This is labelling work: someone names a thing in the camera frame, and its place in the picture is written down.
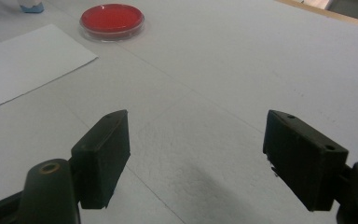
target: white paper sheet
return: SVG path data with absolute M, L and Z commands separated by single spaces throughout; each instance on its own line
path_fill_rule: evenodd
M 0 43 L 0 104 L 97 58 L 55 25 Z

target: white table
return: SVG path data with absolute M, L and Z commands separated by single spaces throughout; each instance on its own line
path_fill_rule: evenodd
M 53 23 L 99 59 L 0 105 L 0 199 L 104 114 L 129 110 L 131 157 L 109 207 L 83 223 L 336 223 L 309 213 L 262 154 L 269 109 L 294 114 L 358 161 L 358 26 L 267 0 L 126 1 L 144 31 L 79 33 L 104 0 L 0 0 L 0 41 Z

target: screw hole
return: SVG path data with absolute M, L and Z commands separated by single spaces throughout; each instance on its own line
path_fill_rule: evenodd
M 39 169 L 39 173 L 42 175 L 48 175 L 56 172 L 58 169 L 60 169 L 60 165 L 58 163 L 47 163 Z
M 332 151 L 333 151 L 333 150 L 336 150 L 335 147 L 332 147 L 332 146 L 329 146 L 329 145 L 327 145 L 326 148 L 329 149 L 329 150 L 332 150 Z

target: petri dish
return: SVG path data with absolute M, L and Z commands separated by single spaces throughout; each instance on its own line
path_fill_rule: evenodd
M 80 18 L 84 35 L 102 41 L 117 41 L 138 35 L 145 16 L 132 6 L 107 4 L 86 10 Z

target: white surface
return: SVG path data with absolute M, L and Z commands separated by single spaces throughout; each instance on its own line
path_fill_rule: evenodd
M 97 56 L 55 25 L 0 43 L 0 104 L 89 63 Z
M 99 59 L 0 106 L 0 199 L 33 165 L 69 158 L 102 115 L 129 110 L 131 158 L 109 208 L 83 223 L 336 223 L 309 213 L 262 154 L 269 109 L 292 113 L 358 161 L 358 27 L 270 0 L 121 1 L 137 37 L 90 42 L 83 11 L 0 1 L 0 41 L 53 23 Z

